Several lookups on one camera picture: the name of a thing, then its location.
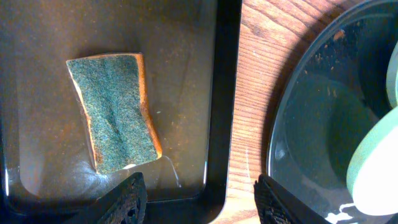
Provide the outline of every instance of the black tray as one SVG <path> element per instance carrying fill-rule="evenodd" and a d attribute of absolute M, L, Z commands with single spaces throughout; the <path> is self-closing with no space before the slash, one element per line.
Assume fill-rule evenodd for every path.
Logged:
<path fill-rule="evenodd" d="M 151 5 L 154 2 L 155 1 L 149 1 L 148 5 Z M 2 7 L 7 6 L 7 4 L 7 2 L 2 3 Z M 173 17 L 176 10 L 184 10 L 184 8 L 176 7 L 160 10 L 166 10 L 166 13 L 168 13 L 170 17 Z M 206 184 L 200 193 L 194 197 L 181 200 L 149 202 L 146 208 L 145 223 L 208 223 L 214 220 L 223 208 L 226 198 L 229 145 L 231 139 L 234 87 L 236 81 L 236 62 L 238 57 L 240 13 L 240 0 L 220 0 L 217 2 Z M 6 39 L 9 38 L 9 36 L 2 33 L 0 38 Z M 3 54 L 4 51 L 2 51 L 0 59 L 4 58 Z M 0 60 L 0 62 L 2 62 L 0 72 L 4 72 L 6 69 L 4 66 L 7 65 L 7 62 L 2 60 Z M 5 94 L 4 90 L 7 88 L 4 87 L 6 86 L 6 83 L 2 83 L 0 86 L 2 87 L 2 94 Z M 0 111 L 7 109 L 4 105 L 7 104 L 2 101 L 2 108 L 0 108 Z M 7 124 L 7 121 L 1 122 L 2 126 Z M 1 146 L 3 147 L 3 144 L 7 142 L 7 136 L 4 133 L 1 133 L 1 141 Z M 3 175 L 5 162 L 1 161 L 1 164 L 0 173 Z M 36 220 L 41 221 L 42 223 L 58 223 L 60 220 L 68 218 L 71 215 L 60 215 L 59 210 L 57 210 L 58 215 L 45 213 L 32 214 L 27 217 L 24 214 L 18 215 L 12 213 L 5 206 L 6 197 L 5 191 L 3 190 L 0 194 L 0 200 L 0 222 L 7 220 L 19 222 L 30 220 L 35 222 Z"/>

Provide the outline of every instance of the wooden table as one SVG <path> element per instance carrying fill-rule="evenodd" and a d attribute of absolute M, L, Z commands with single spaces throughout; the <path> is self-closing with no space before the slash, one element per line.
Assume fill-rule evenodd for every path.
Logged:
<path fill-rule="evenodd" d="M 254 182 L 283 86 L 317 35 L 362 0 L 244 0 L 227 199 L 214 223 L 259 223 Z"/>

